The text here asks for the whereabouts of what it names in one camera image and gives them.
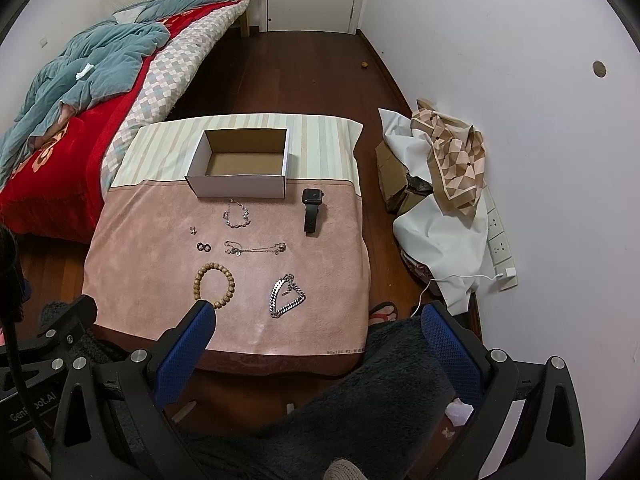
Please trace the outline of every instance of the white cable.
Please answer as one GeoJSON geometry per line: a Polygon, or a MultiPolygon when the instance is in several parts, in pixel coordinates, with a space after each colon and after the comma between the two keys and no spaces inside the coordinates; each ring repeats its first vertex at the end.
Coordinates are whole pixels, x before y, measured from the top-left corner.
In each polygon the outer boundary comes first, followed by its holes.
{"type": "Polygon", "coordinates": [[[420,310],[420,306],[422,304],[422,295],[427,291],[429,285],[431,285],[431,282],[443,282],[444,280],[448,280],[449,278],[486,278],[491,282],[494,282],[495,280],[499,280],[502,277],[504,277],[503,272],[496,274],[494,277],[485,276],[484,274],[473,274],[471,276],[460,276],[459,274],[451,274],[450,276],[445,276],[444,278],[431,278],[429,280],[429,283],[427,283],[427,286],[420,293],[420,297],[418,298],[418,306],[412,312],[411,317],[415,316],[415,314],[420,310]]]}

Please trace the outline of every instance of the beaded bracelet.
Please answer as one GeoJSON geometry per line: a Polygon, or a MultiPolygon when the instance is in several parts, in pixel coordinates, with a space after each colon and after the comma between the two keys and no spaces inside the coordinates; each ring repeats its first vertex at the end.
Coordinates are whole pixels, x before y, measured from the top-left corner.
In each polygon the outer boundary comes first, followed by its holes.
{"type": "Polygon", "coordinates": [[[196,279],[193,280],[193,297],[196,300],[200,299],[200,282],[202,281],[202,277],[211,269],[216,269],[222,272],[222,274],[226,276],[226,280],[228,281],[228,287],[224,296],[222,296],[220,301],[216,301],[213,304],[214,308],[222,308],[229,301],[231,301],[231,298],[234,296],[234,291],[236,290],[236,282],[234,281],[234,277],[231,275],[231,271],[220,264],[211,262],[210,264],[204,264],[202,267],[200,267],[200,270],[196,274],[196,279]]]}

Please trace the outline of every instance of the smartwatch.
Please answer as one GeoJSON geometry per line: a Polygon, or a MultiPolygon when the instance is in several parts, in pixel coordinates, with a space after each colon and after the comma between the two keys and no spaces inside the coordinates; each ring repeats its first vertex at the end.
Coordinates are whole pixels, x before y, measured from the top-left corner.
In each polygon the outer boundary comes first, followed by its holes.
{"type": "Polygon", "coordinates": [[[316,232],[316,220],[318,219],[318,207],[322,203],[321,189],[307,187],[302,192],[302,203],[305,205],[305,233],[311,234],[316,232]]]}

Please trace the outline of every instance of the silver bracelet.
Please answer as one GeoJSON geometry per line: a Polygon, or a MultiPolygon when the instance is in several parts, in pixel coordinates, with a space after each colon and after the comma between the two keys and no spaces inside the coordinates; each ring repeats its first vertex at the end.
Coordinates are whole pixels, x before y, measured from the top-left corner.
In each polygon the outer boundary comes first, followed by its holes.
{"type": "Polygon", "coordinates": [[[240,256],[242,253],[273,253],[280,254],[287,250],[287,245],[284,242],[278,242],[277,244],[273,244],[271,247],[260,247],[256,249],[243,249],[242,245],[238,242],[230,242],[227,240],[225,242],[225,247],[228,249],[225,251],[226,254],[235,254],[236,256],[240,256]]]}
{"type": "Polygon", "coordinates": [[[293,274],[285,274],[275,283],[275,285],[273,285],[273,290],[271,291],[271,295],[269,297],[269,312],[271,313],[271,317],[273,317],[274,319],[278,319],[280,316],[282,316],[282,314],[288,312],[292,308],[296,308],[300,303],[306,300],[306,294],[302,292],[300,287],[296,285],[296,282],[294,282],[293,279],[293,274]],[[292,290],[294,290],[298,294],[298,297],[291,303],[287,303],[280,310],[276,310],[278,294],[280,293],[280,289],[285,283],[287,284],[287,291],[283,293],[283,296],[286,296],[292,290]]]}
{"type": "Polygon", "coordinates": [[[244,205],[242,205],[239,202],[236,202],[232,198],[229,199],[229,206],[226,208],[226,211],[222,213],[222,218],[225,219],[226,225],[228,225],[232,229],[237,229],[239,227],[247,227],[251,223],[251,220],[249,220],[249,210],[245,208],[244,205]],[[229,211],[231,210],[232,204],[239,205],[242,208],[242,218],[244,219],[244,224],[232,224],[229,221],[229,211]]]}

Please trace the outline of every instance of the teal comforter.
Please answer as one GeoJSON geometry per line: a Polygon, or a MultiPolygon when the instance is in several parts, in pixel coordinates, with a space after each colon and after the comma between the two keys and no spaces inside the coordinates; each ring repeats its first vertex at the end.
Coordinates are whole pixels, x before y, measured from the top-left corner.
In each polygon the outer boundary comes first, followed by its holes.
{"type": "Polygon", "coordinates": [[[0,137],[0,190],[14,168],[31,155],[28,139],[41,137],[67,104],[80,113],[117,94],[128,92],[142,60],[169,40],[161,23],[148,23],[185,10],[226,0],[155,0],[146,4],[138,21],[97,23],[74,36],[62,53],[47,63],[31,83],[14,125],[0,137]],[[76,77],[87,64],[93,65],[76,77]]]}

